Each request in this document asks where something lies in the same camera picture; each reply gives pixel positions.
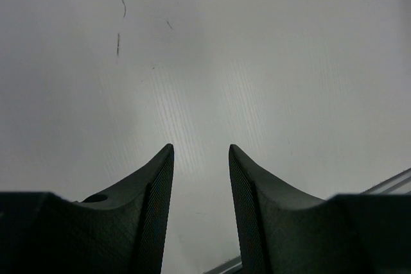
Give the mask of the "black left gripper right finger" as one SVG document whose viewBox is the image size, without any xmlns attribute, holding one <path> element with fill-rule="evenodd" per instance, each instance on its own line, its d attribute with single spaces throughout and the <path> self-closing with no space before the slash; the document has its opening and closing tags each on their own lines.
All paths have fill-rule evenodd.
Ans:
<svg viewBox="0 0 411 274">
<path fill-rule="evenodd" d="M 229 148 L 244 273 L 409 273 L 410 193 L 322 200 Z"/>
</svg>

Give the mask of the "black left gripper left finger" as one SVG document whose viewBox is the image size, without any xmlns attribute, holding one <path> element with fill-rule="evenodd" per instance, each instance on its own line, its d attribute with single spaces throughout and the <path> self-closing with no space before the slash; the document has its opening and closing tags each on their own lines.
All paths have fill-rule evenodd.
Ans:
<svg viewBox="0 0 411 274">
<path fill-rule="evenodd" d="M 84 201 L 1 193 L 2 273 L 160 273 L 174 149 Z"/>
</svg>

